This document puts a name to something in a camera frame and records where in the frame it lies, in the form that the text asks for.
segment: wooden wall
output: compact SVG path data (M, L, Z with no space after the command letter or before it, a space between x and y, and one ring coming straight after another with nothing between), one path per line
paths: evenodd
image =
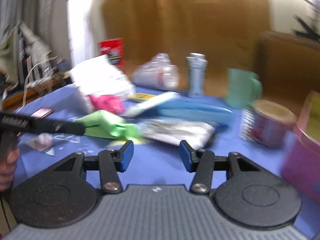
M108 38L124 39L125 68L135 68L158 52L169 54L187 88L185 57L208 60L205 92L225 96L227 68L253 69L259 33L270 29L268 0L105 0Z

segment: mug handle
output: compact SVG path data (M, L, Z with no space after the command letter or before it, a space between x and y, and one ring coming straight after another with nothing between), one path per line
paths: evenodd
M251 94L251 101L250 101L250 106L253 104L253 102L256 99L261 98L262 96L262 83L259 80L256 80L254 78L251 78L252 81L252 94Z

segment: wooden lid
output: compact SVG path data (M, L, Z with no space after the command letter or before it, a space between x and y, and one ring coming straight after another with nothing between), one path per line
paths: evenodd
M256 100L253 103L253 108L259 114L277 122L294 124L297 120L297 117L288 108L268 100Z

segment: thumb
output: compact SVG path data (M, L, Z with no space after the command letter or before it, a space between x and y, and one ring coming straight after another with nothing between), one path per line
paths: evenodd
M13 164L19 159L19 150L13 150L9 153L7 157L7 163Z

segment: white logo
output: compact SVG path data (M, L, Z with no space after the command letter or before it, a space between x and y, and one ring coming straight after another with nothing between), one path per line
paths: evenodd
M3 124L19 127L19 128L25 128L28 124L27 120L17 119L13 117L7 117L5 116L2 121Z
M153 192L156 192L156 193L158 193L159 191L161 191L162 189L160 188L160 187L154 187L153 189L152 189L152 191Z

